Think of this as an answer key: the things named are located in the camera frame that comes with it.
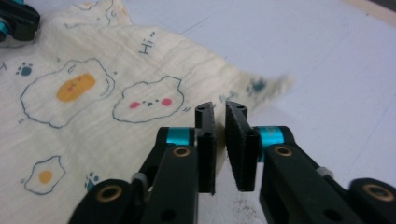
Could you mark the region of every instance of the white cloth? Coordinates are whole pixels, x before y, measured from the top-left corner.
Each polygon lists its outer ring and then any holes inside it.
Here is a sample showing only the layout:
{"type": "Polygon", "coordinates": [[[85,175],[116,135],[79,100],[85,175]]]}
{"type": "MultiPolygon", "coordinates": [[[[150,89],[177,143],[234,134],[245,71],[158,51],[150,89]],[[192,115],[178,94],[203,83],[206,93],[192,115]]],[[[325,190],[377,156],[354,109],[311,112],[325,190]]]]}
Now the white cloth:
{"type": "Polygon", "coordinates": [[[33,43],[0,44],[0,223],[65,223],[87,190],[131,180],[160,127],[194,108],[249,108],[289,77],[239,71],[182,35],[130,22],[120,0],[42,17],[33,43]]]}

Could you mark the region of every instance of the white table surface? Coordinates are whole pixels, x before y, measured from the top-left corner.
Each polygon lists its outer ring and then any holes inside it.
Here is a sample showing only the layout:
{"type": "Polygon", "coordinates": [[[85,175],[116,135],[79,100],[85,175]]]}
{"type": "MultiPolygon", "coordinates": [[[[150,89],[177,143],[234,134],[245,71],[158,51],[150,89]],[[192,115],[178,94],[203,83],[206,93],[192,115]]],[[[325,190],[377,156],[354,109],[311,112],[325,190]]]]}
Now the white table surface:
{"type": "MultiPolygon", "coordinates": [[[[85,1],[25,2],[43,13],[85,1]]],[[[360,177],[396,186],[396,27],[342,0],[123,2],[137,25],[185,35],[248,72],[293,75],[292,91],[250,124],[289,126],[345,188],[360,177]]],[[[217,184],[200,197],[199,223],[265,223],[258,191],[238,193],[228,163],[217,184]]]]}

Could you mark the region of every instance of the screw hole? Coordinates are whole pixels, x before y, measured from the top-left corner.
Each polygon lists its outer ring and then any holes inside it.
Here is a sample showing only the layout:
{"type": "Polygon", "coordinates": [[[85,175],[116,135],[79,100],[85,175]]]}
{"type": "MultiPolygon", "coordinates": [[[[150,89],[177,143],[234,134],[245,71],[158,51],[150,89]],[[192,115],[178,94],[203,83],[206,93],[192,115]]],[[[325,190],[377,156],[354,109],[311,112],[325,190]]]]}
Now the screw hole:
{"type": "Polygon", "coordinates": [[[172,221],[176,218],[176,212],[172,209],[166,209],[161,213],[161,220],[165,222],[172,221]]]}
{"type": "Polygon", "coordinates": [[[343,220],[343,218],[341,217],[341,215],[340,215],[337,211],[332,210],[332,209],[326,209],[326,210],[324,210],[324,211],[323,211],[323,214],[324,214],[324,216],[326,216],[326,218],[328,218],[328,219],[331,220],[331,221],[339,222],[339,221],[342,221],[342,220],[343,220]]]}
{"type": "Polygon", "coordinates": [[[100,189],[96,194],[96,200],[101,203],[109,203],[118,199],[122,194],[122,188],[118,185],[110,185],[100,189]]]}
{"type": "Polygon", "coordinates": [[[173,150],[173,154],[176,157],[186,157],[191,154],[191,151],[186,147],[177,147],[173,150]]]}
{"type": "Polygon", "coordinates": [[[286,148],[286,147],[276,147],[275,148],[275,152],[277,154],[279,154],[281,156],[285,156],[285,157],[291,156],[293,154],[293,152],[290,149],[286,148]]]}
{"type": "Polygon", "coordinates": [[[363,186],[364,191],[368,193],[373,198],[383,201],[383,202],[392,202],[395,200],[394,195],[388,189],[385,189],[381,186],[375,184],[366,184],[363,186]]]}

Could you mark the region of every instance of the cartoon fried egg print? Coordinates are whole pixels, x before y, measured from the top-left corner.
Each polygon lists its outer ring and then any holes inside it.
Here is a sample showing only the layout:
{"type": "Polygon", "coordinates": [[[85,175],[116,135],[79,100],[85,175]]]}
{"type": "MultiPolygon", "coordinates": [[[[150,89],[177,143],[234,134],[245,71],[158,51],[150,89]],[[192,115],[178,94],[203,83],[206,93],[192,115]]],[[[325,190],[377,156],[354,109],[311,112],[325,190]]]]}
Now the cartoon fried egg print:
{"type": "Polygon", "coordinates": [[[117,23],[117,13],[114,11],[114,1],[99,1],[96,3],[83,3],[81,5],[73,5],[75,15],[68,18],[64,26],[67,29],[72,29],[81,24],[95,23],[102,25],[114,25],[117,23]]]}
{"type": "Polygon", "coordinates": [[[138,82],[126,88],[114,106],[114,119],[141,123],[172,116],[184,102],[180,82],[181,79],[175,77],[163,77],[156,82],[138,82]]]}
{"type": "Polygon", "coordinates": [[[51,193],[65,174],[66,171],[61,165],[61,157],[53,156],[35,164],[24,188],[38,195],[51,193]]]}
{"type": "Polygon", "coordinates": [[[29,119],[62,128],[113,90],[114,79],[99,61],[70,61],[61,70],[44,75],[27,86],[21,103],[29,119]]]}

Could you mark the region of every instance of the paw print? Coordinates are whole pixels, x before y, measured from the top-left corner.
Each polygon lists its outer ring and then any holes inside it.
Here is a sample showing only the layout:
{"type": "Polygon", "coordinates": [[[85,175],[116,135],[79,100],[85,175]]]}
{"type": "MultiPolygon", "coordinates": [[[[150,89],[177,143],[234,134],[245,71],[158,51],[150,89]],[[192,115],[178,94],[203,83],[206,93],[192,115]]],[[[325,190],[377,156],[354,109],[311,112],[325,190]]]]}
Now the paw print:
{"type": "Polygon", "coordinates": [[[29,76],[32,73],[32,66],[32,63],[22,63],[15,75],[21,74],[24,77],[29,76]]]}
{"type": "Polygon", "coordinates": [[[266,83],[261,78],[257,81],[251,79],[250,84],[247,86],[247,94],[251,96],[253,94],[258,94],[264,90],[266,83]]]}
{"type": "Polygon", "coordinates": [[[99,181],[99,176],[95,175],[93,172],[90,172],[89,175],[85,176],[85,184],[84,187],[87,189],[87,191],[90,191],[99,181]]]}

